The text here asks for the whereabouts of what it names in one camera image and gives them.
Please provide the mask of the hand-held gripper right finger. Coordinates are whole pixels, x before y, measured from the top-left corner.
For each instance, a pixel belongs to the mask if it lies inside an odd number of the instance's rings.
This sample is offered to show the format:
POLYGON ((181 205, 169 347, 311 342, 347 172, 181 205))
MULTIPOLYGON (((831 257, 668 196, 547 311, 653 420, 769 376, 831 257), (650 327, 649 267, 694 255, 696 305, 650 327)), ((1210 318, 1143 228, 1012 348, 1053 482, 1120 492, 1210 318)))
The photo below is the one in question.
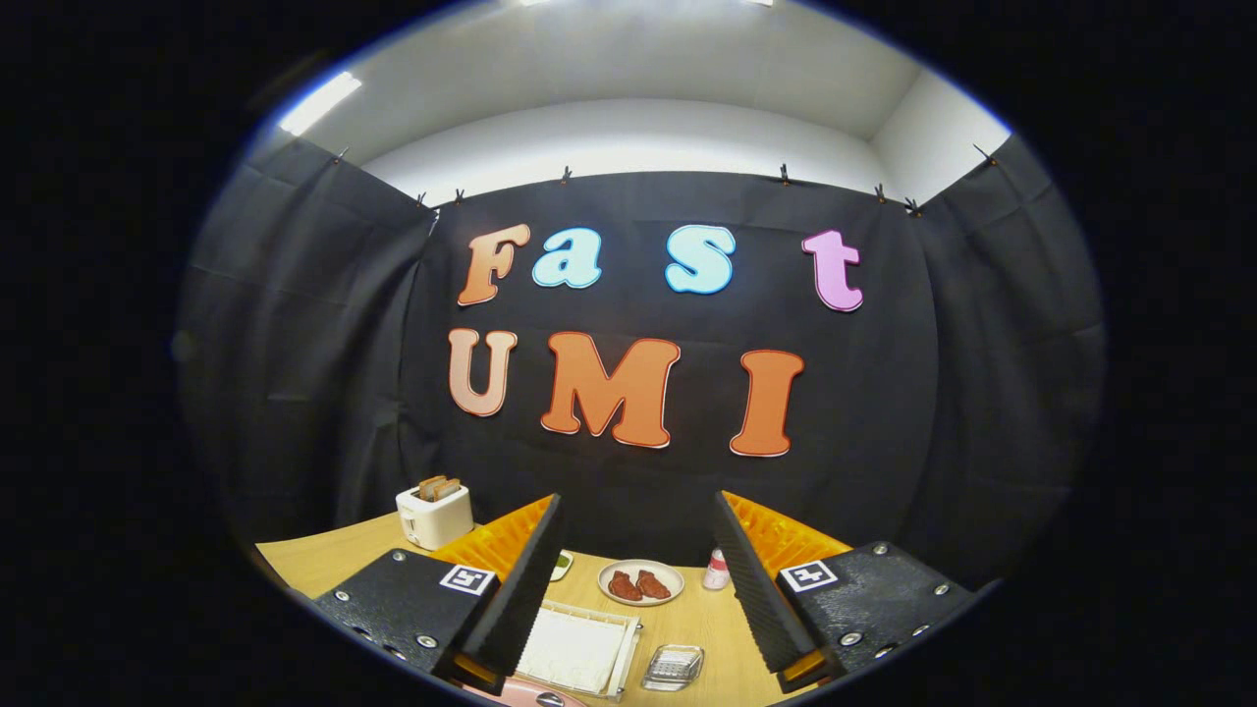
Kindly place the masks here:
POLYGON ((728 491, 715 494, 713 533, 784 693, 871 671, 978 600, 894 543, 852 547, 728 491))

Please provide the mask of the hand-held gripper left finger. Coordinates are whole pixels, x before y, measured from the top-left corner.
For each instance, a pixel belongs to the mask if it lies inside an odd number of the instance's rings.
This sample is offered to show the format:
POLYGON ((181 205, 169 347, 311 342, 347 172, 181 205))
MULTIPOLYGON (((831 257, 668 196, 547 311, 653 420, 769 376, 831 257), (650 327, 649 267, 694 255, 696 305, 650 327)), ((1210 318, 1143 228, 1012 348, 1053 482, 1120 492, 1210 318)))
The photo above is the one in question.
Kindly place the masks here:
POLYGON ((430 555, 390 548, 314 608, 414 676, 500 694, 561 556, 564 511, 548 494, 430 555))

